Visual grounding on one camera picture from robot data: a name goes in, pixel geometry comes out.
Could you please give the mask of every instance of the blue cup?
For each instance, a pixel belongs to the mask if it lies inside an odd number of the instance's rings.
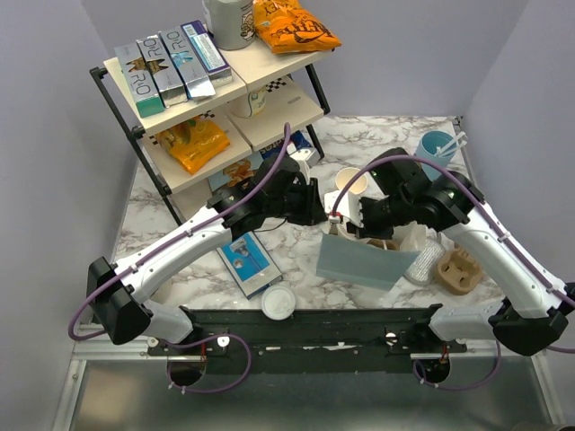
[[[427,132],[421,137],[420,144],[415,151],[415,155],[421,157],[422,159],[427,159],[430,162],[434,162],[442,168],[446,168],[449,165],[449,162],[451,162],[451,159],[453,159],[455,153],[452,151],[446,151],[447,156],[436,155],[436,153],[439,148],[447,145],[451,139],[453,139],[453,136],[446,132],[441,132],[439,130]],[[454,142],[450,148],[453,150],[456,145],[457,143]],[[431,166],[423,163],[421,165],[423,166],[423,171],[430,180],[433,181],[439,177],[439,175],[441,175],[439,171],[435,170]]]

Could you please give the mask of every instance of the round white lid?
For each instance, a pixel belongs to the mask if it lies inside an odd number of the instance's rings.
[[[274,321],[287,319],[295,309],[296,296],[286,285],[269,287],[261,297],[261,310]]]

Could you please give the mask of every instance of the marble surface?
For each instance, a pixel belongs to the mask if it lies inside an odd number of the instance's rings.
[[[321,195],[335,190],[335,175],[344,167],[361,168],[395,146],[402,146],[413,154],[420,137],[429,130],[454,134],[451,120],[446,118],[328,117],[316,122],[314,127],[325,151],[325,158],[312,169],[312,175],[319,180]],[[466,172],[461,154],[456,155],[450,168]],[[365,195],[381,197],[376,184],[371,178],[368,180]],[[267,220],[261,229],[270,229],[280,222]],[[152,181],[142,166],[138,166],[116,258],[144,248],[175,227]],[[296,294],[298,309],[427,307],[433,303],[464,306],[503,297],[488,277],[465,296],[451,295],[437,284],[416,286],[405,278],[387,292],[317,277],[315,264],[322,229],[325,231],[326,227],[284,224],[275,231],[258,234]],[[261,308],[261,296],[248,301],[215,251],[174,276],[172,283],[163,286],[154,299],[190,309]]]

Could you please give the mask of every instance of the gray wall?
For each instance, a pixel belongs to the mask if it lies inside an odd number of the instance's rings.
[[[200,0],[82,2],[110,53],[136,38],[203,19]],[[301,3],[343,41],[317,65],[333,113],[444,115],[468,106],[527,0]],[[305,73],[296,79],[306,83]]]
[[[575,281],[575,2],[531,0],[465,113],[478,182],[501,221]],[[575,319],[560,344],[575,347]],[[552,355],[575,423],[572,357]]]
[[[67,320],[110,255],[134,159],[88,69],[106,50],[77,0],[0,13],[0,427],[50,429]]]

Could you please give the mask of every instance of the snack bag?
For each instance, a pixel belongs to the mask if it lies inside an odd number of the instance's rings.
[[[155,138],[192,175],[230,145],[226,133],[216,123],[199,117],[168,128]]]
[[[325,51],[340,40],[297,0],[254,0],[255,29],[271,52]]]

